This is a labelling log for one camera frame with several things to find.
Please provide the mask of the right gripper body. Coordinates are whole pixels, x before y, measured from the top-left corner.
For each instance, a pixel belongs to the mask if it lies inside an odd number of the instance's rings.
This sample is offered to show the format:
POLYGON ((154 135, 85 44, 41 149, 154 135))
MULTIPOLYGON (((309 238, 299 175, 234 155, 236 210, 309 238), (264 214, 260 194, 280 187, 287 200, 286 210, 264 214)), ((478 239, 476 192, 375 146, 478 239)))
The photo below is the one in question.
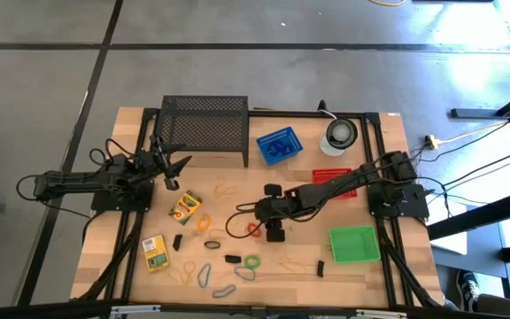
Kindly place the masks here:
POLYGON ((261 221, 265 223, 266 237, 269 243, 282 243, 285 241, 285 229, 282 220, 287 215, 287 200, 282 198, 282 186, 268 183, 264 186, 265 198, 261 204, 261 221))

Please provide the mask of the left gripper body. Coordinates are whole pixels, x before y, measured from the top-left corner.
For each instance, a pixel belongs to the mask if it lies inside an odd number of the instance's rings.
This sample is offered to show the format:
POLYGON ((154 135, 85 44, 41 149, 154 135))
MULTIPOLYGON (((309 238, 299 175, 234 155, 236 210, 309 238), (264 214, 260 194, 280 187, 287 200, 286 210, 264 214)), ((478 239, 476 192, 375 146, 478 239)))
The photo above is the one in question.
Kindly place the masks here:
POLYGON ((179 189, 179 184, 176 181, 176 177, 168 176, 168 165, 171 162, 170 156, 166 156, 162 152, 162 144, 165 144, 158 135, 150 135, 150 147, 147 153, 150 155, 152 160, 152 170, 156 171, 156 175, 163 174, 165 176, 164 181, 166 188, 170 191, 176 191, 179 189))

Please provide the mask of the yellow green crayon box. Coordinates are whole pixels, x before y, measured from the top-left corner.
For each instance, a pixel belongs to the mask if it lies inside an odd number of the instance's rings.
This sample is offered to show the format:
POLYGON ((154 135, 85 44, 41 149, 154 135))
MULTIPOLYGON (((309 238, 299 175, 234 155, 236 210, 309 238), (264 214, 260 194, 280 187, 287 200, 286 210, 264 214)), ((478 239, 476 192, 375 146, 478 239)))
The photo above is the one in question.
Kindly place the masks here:
POLYGON ((186 191, 171 208, 169 215, 181 225, 185 225, 202 202, 203 200, 194 192, 186 191))

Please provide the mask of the blue rubber band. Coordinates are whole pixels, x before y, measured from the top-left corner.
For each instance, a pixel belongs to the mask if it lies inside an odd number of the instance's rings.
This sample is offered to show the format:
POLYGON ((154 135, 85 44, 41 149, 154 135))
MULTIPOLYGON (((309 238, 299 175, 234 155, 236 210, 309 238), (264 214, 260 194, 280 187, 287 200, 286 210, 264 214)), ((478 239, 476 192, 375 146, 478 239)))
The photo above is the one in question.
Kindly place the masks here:
POLYGON ((214 299, 226 298, 228 295, 236 291, 236 286, 234 284, 227 285, 223 288, 214 290, 212 292, 212 297, 214 299))
POLYGON ((234 268, 236 276, 240 277, 244 281, 254 281, 256 279, 256 272, 252 268, 247 267, 236 267, 234 268))
POLYGON ((197 284, 200 288, 204 289, 208 286, 210 281, 210 275, 212 270, 212 264, 206 263, 197 273, 197 284))

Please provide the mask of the small yellow card box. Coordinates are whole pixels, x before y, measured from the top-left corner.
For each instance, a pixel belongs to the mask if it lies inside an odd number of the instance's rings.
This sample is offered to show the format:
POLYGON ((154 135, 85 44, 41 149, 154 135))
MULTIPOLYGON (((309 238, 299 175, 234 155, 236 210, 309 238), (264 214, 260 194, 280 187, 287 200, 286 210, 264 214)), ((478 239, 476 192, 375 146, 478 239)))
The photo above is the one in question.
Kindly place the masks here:
POLYGON ((166 243, 161 234, 144 239, 142 246, 145 263, 149 272, 166 268, 169 265, 166 243))

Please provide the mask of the black desk leg bar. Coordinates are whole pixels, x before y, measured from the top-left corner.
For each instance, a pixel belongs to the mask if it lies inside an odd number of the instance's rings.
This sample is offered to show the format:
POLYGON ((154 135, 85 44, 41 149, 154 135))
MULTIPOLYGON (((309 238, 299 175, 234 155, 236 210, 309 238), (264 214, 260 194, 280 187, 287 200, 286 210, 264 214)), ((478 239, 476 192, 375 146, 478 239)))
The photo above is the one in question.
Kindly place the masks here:
POLYGON ((510 116, 510 102, 498 109, 453 108, 450 111, 453 119, 464 120, 496 120, 510 116))

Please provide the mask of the black mesh shelf riser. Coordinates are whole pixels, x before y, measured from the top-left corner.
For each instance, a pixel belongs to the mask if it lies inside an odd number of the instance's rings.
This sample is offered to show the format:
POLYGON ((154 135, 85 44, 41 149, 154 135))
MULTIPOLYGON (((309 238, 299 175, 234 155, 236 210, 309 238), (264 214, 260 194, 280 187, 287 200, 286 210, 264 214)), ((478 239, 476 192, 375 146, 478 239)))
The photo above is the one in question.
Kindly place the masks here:
POLYGON ((249 107, 246 96, 165 96, 156 134, 165 144, 192 152, 239 152, 249 165, 249 107))

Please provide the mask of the red plastic basket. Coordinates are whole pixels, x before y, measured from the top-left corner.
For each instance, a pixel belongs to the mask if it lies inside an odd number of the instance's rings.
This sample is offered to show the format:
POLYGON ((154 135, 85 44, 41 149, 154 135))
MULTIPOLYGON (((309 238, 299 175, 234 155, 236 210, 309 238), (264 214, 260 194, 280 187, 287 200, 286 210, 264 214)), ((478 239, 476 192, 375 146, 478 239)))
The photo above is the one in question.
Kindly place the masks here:
MULTIPOLYGON (((345 175, 351 172, 352 172, 351 168, 314 169, 312 171, 312 183, 314 184, 326 183, 334 178, 337 178, 341 175, 345 175)), ((358 197, 358 194, 355 190, 353 190, 338 195, 336 199, 348 199, 356 197, 358 197)))

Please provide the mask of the blue plastic basket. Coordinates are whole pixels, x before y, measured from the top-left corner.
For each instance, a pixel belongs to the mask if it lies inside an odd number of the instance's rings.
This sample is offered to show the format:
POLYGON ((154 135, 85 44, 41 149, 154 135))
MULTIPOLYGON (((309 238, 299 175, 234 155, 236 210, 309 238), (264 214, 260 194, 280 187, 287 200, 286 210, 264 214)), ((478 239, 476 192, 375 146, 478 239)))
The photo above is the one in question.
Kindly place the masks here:
POLYGON ((303 150, 303 146, 298 140, 292 127, 282 128, 268 135, 262 136, 256 140, 259 150, 265 162, 271 166, 277 164, 283 160, 296 156, 303 150), (272 157, 267 153, 267 146, 273 141, 280 140, 284 143, 290 143, 292 146, 292 153, 287 156, 272 157))

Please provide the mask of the green plastic basket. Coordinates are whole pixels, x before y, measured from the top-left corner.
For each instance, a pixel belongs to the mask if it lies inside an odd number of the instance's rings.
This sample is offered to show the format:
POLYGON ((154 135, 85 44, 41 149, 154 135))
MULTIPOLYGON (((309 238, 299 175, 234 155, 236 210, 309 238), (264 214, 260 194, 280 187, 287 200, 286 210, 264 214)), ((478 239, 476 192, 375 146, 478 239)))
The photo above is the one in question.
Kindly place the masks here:
POLYGON ((372 226, 332 228, 328 231, 335 263, 350 264, 380 260, 380 251, 372 226))

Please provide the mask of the white cylinder with black rim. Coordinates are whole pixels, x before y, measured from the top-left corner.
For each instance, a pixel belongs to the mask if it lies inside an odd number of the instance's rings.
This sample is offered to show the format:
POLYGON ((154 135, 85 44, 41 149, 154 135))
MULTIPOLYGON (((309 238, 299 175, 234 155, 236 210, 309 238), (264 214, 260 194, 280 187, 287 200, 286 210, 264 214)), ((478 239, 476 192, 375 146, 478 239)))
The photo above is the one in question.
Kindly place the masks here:
POLYGON ((332 120, 320 141, 321 151, 331 157, 345 153, 358 137, 356 125, 346 119, 332 120))

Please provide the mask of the black floor beam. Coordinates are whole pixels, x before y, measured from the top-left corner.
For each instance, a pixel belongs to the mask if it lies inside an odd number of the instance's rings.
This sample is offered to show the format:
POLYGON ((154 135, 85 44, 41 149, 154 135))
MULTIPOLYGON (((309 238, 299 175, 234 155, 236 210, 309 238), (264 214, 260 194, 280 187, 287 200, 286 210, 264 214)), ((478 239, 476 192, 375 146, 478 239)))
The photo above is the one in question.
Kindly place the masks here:
POLYGON ((429 225, 429 239, 449 237, 509 218, 510 196, 429 225))

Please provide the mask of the person's shoe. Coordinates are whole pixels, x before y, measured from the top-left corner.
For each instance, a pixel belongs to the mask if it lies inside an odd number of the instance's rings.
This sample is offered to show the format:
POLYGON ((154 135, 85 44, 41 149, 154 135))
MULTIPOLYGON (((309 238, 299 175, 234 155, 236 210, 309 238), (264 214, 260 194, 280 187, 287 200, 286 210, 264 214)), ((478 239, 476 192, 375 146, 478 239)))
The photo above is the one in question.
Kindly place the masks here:
POLYGON ((476 302, 481 294, 475 274, 471 271, 459 270, 456 286, 460 294, 460 307, 465 311, 475 312, 476 302))

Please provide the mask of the person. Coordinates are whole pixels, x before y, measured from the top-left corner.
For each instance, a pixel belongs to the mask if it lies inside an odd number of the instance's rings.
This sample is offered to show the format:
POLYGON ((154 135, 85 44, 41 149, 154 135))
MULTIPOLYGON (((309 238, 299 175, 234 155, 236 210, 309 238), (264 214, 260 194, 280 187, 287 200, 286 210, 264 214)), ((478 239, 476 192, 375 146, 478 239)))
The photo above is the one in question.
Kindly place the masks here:
POLYGON ((490 294, 480 294, 473 303, 479 313, 510 316, 510 299, 490 294))

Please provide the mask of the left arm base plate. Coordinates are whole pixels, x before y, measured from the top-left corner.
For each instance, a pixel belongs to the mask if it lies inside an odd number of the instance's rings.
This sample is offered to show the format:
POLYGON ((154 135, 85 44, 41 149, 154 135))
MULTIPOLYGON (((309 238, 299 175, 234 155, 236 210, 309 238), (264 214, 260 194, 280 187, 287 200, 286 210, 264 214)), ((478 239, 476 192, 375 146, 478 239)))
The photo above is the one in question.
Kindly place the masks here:
POLYGON ((151 206, 154 185, 153 180, 137 184, 118 180, 94 194, 91 208, 96 211, 146 211, 151 206))

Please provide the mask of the black aluminium table frame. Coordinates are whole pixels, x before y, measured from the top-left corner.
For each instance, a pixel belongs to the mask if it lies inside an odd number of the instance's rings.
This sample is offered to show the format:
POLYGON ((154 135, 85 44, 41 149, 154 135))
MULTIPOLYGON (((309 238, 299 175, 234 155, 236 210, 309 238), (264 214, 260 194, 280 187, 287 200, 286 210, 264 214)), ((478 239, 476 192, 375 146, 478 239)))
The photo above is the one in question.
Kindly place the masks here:
POLYGON ((142 254, 135 257, 134 273, 129 292, 133 303, 158 304, 163 310, 180 306, 187 312, 247 312, 251 315, 317 312, 341 308, 388 307, 383 265, 380 261, 338 264, 330 251, 328 231, 335 227, 371 225, 367 192, 358 191, 358 197, 330 201, 311 221, 286 221, 283 243, 269 243, 263 237, 250 237, 247 226, 252 222, 248 214, 237 214, 236 206, 254 202, 264 195, 264 186, 276 183, 290 189, 312 179, 312 171, 319 168, 358 167, 374 160, 379 154, 378 137, 384 140, 387 151, 406 148, 405 132, 399 115, 384 113, 377 121, 360 118, 357 142, 343 155, 329 157, 319 146, 328 126, 328 117, 317 112, 287 113, 272 111, 254 113, 250 117, 249 165, 237 153, 192 152, 192 159, 182 170, 179 179, 181 191, 192 191, 202 200, 189 222, 181 225, 169 215, 181 193, 169 191, 162 181, 155 185, 154 198, 143 218, 142 238, 161 234, 167 243, 182 234, 178 252, 170 249, 169 265, 149 272, 142 254), (269 166, 256 140, 279 129, 292 127, 303 150, 296 156, 269 166), (237 187, 234 195, 215 198, 213 189, 219 178, 237 187), (197 232, 197 220, 202 214, 212 218, 208 230, 197 232), (204 246, 211 229, 224 229, 228 236, 219 240, 221 247, 211 250, 204 246), (226 263, 226 254, 240 255, 239 264, 226 263), (244 267, 244 258, 255 254, 261 265, 254 269, 256 279, 244 281, 234 268, 244 267), (283 258, 310 261, 312 272, 289 272, 278 264, 283 258), (197 264, 190 284, 177 284, 169 277, 171 267, 180 267, 185 261, 197 264), (324 277, 318 277, 317 262, 324 261, 324 277), (206 264, 212 264, 210 281, 202 289, 197 284, 197 273, 206 264), (214 299, 214 290, 234 284, 236 291, 226 298, 214 299))

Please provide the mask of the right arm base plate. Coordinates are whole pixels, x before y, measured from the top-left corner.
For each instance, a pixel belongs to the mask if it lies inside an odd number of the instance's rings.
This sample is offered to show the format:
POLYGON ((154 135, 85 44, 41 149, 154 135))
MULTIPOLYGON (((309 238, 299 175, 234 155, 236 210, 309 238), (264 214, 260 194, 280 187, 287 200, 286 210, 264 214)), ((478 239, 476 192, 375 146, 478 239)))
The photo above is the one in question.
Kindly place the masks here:
POLYGON ((427 195, 429 191, 416 183, 404 185, 380 183, 367 186, 369 212, 378 217, 428 219, 427 195))

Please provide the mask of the silver frame bracket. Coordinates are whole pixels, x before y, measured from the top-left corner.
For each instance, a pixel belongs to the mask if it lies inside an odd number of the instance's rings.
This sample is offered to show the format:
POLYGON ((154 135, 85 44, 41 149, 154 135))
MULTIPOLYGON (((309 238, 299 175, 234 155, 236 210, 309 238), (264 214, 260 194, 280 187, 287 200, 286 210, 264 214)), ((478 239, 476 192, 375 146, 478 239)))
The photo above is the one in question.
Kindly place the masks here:
POLYGON ((125 305, 112 307, 110 315, 130 315, 141 313, 155 313, 160 311, 161 311, 160 305, 125 305))
POLYGON ((368 319, 407 319, 407 313, 375 309, 357 309, 356 316, 368 319))

